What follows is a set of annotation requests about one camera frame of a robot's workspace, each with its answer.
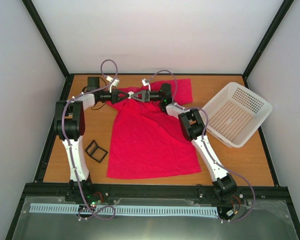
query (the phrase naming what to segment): black metal frame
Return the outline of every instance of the black metal frame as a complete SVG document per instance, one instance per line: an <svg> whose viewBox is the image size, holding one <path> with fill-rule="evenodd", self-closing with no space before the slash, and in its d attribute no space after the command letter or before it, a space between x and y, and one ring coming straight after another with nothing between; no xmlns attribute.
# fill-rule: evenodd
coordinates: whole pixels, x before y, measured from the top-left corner
<svg viewBox="0 0 300 240"><path fill-rule="evenodd" d="M254 55L252 56L249 64L247 65L243 74L188 74L179 73L177 76L181 75L192 75L192 76L242 76L244 85L248 88L247 79L252 72L254 66L257 64L261 54L266 48L267 44L274 35L279 24L283 20L285 14L289 10L294 0L284 0L281 7L279 8L277 14L275 15L273 21L271 22L268 30L266 31L262 41L260 42L258 48L256 49ZM95 75L99 73L72 73L69 74L61 56L59 55L44 23L42 22L34 4L31 0L22 0L26 9L28 10L30 16L32 17L35 25L37 26L42 38L47 44L51 54L53 55L56 63L58 64L60 70L65 76L65 83L61 92L60 100L66 100L69 96L69 92L74 80L75 75ZM152 75L152 73L122 73L121 75ZM300 239L300 223L293 206L289 191L287 187L280 187L276 172L274 169L273 162L267 147L267 143L263 134L261 127L258 129L263 149L266 155L266 159L271 171L271 176L273 179L273 187L253 187L256 194L256 199L266 199L266 200L285 200L294 223L297 235ZM21 209L26 197L28 196L51 196L51 197L65 197L69 201L76 201L80 203L82 200L77 192L69 192L68 183L43 183L43 179L47 170L50 155L53 149L53 145L56 139L56 133L53 131L53 125L51 125L47 140L44 145L43 153L35 174L33 183L27 183L24 187L22 196L20 198L19 204L17 206L14 218L12 220L10 229L6 236L6 240L10 240L13 237L14 230L16 228ZM167 199L187 199L201 204L211 204L215 207L226 207L227 203L219 203L211 194L213 194L213 186L166 186L166 185L116 185L116 184L93 184L95 189L98 189L105 197L105 201L108 203L113 203L113 200L119 198L167 198ZM252 198L251 190L248 187L240 187L241 193L248 199Z"/></svg>
<svg viewBox="0 0 300 240"><path fill-rule="evenodd" d="M185 199L194 203L209 204L217 208L227 208L229 204L220 203L213 197L213 186L171 186L171 185L117 185L117 184L93 184L93 188L100 192L104 201L113 204L114 200L121 198L136 199ZM296 214L287 187L254 187L257 200L282 200L285 201L290 212L297 236L300 239L300 223ZM241 193L246 199L252 199L252 192L249 187L241 187ZM82 203L78 195L71 196L67 183L27 183L22 192L18 207L13 217L6 240L11 240L18 223L18 219L26 197L65 197L68 201Z"/></svg>

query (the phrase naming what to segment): black plastic clip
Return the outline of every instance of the black plastic clip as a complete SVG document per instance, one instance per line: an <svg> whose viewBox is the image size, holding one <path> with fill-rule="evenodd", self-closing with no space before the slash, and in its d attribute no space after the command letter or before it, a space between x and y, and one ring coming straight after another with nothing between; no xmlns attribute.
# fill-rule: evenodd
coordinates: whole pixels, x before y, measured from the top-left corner
<svg viewBox="0 0 300 240"><path fill-rule="evenodd" d="M95 152L100 149L101 151L104 152L104 155L101 157L101 159L97 159L94 157ZM95 140L92 140L90 142L90 144L86 147L86 149L84 150L86 152L86 154L88 154L88 156L90 158L92 158L93 160L97 161L98 163L101 163L103 161L103 159L107 156L108 151L105 150L104 148L98 146L97 142Z"/></svg>
<svg viewBox="0 0 300 240"><path fill-rule="evenodd" d="M190 111L180 113L178 118L182 134L186 140L191 142L193 139L197 139L197 137L202 135L205 129L205 124L198 109L190 109Z"/></svg>
<svg viewBox="0 0 300 240"><path fill-rule="evenodd" d="M125 91L121 91L119 89L113 89L111 95L111 103L112 104L119 103L122 100L129 98L129 96L130 96L129 93Z"/></svg>

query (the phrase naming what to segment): robotic arm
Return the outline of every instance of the robotic arm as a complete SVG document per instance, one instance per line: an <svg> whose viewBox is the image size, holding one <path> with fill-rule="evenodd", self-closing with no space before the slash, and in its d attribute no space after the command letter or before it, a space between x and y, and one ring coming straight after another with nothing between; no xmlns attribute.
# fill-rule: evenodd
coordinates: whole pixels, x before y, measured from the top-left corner
<svg viewBox="0 0 300 240"><path fill-rule="evenodd" d="M98 77L89 77L87 91L98 89L99 85ZM97 102L104 103L105 101L109 101L115 104L128 98L140 102L160 101L159 106L163 112L179 119L183 136L194 145L209 170L214 186L214 193L219 201L231 196L237 190L236 182L228 171L221 167L222 164L213 151L208 136L206 133L203 134L205 125L198 109L184 108L173 102L171 85L168 83L163 83L160 91L150 91L149 86L148 90L142 90L137 93L122 92L117 89L112 89L112 86L110 86L109 91L100 90L91 94L85 94L68 106L66 116L72 116L72 118L66 118L64 120L64 130L70 139L72 156L80 182L91 182L82 146L82 139L85 133L85 109L94 106ZM65 147L70 166L69 183L71 186L74 186L78 184L78 182L74 168L72 167L70 147L62 133L61 127L62 113L66 103L66 101L58 101L56 103L54 131L62 140Z"/></svg>

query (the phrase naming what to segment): white cable tray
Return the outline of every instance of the white cable tray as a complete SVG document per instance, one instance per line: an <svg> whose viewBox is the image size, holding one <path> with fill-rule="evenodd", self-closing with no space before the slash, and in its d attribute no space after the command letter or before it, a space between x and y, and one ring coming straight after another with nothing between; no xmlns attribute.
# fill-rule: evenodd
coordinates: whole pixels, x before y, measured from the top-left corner
<svg viewBox="0 0 300 240"><path fill-rule="evenodd" d="M96 211L105 205L97 205ZM29 213L46 213L46 214L78 214L79 204L50 204L50 203L31 203ZM216 218L218 211L216 207L211 206L130 206L115 205L116 216L133 216L133 217L205 217ZM87 209L81 214L91 214ZM98 215L112 215L113 209L104 208Z"/></svg>

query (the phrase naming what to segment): black corner post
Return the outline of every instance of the black corner post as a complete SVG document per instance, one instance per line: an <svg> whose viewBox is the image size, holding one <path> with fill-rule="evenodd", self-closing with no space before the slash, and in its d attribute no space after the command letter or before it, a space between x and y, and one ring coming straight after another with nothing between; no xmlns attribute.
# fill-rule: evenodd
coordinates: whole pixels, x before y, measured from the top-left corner
<svg viewBox="0 0 300 240"><path fill-rule="evenodd" d="M247 80L294 0L284 0L242 75Z"/></svg>
<svg viewBox="0 0 300 240"><path fill-rule="evenodd" d="M57 50L54 42L52 41L44 23L42 22L34 3L31 0L22 0L22 2L24 4L25 8L27 9L27 11L29 12L34 24L38 28L43 40L45 41L46 45L48 46L52 56L54 57L54 60L56 61L56 64L58 64L62 74L64 75L65 78L68 78L70 76L70 74L66 68L66 65L62 61L61 56L58 53L58 50Z"/></svg>

